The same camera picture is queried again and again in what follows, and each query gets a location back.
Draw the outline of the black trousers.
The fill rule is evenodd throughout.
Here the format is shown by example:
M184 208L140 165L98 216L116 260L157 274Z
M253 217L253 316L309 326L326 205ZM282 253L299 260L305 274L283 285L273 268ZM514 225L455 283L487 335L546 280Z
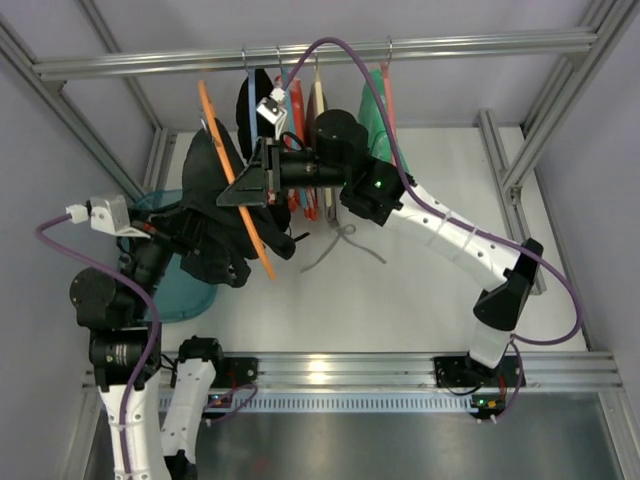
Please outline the black trousers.
M189 145L182 167L181 206L204 217L198 256L184 257L181 269L212 285L243 287L251 274L250 260L258 258L239 209L220 207L217 197L228 186L211 135L200 129ZM248 209L263 244L289 260L296 242L288 234L291 214L285 205Z

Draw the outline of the orange clothes hanger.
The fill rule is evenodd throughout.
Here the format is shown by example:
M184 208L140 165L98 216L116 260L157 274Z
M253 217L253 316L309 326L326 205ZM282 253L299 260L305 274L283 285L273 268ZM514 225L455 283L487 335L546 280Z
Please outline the orange clothes hanger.
M236 180L236 175L232 166L232 163L229 159L226 147L224 146L224 142L220 133L220 130L217 125L217 116L215 112L215 108L213 102L211 101L206 82L204 80L198 81L198 94L201 102L201 106L203 112L205 114L206 122L209 127L212 144L219 156L219 161L224 172L225 178L228 182L228 185L231 186ZM239 214L245 226L246 232L249 236L249 239L256 251L259 260L261 261L262 266L264 267L268 277L271 280L276 279L276 273L273 268L273 265L266 253L264 244L258 234L256 226L251 218L250 212L246 206L238 207Z

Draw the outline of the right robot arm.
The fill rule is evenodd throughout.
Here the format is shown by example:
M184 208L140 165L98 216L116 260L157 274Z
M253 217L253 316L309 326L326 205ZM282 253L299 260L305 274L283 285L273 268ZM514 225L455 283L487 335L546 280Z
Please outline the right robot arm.
M218 205L266 206L293 188L340 188L340 202L350 213L418 240L481 286L471 347L463 357L437 358L436 378L441 388L478 390L496 382L506 370L502 361L535 283L542 245L528 239L509 247L484 238L409 174L375 158L367 130L344 110L322 113L314 133L314 145L299 150L287 147L283 138L259 139Z

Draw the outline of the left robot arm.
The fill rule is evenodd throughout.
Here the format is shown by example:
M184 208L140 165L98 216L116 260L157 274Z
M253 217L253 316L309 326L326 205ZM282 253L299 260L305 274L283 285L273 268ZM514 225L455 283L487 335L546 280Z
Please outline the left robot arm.
M195 479L196 440L208 391L224 363L215 338L182 343L173 396L158 413L161 323L151 301L175 255L198 257L202 215L176 209L140 213L132 222L128 261L118 272L90 266L70 286L77 323L90 332L89 360L106 410L117 479Z

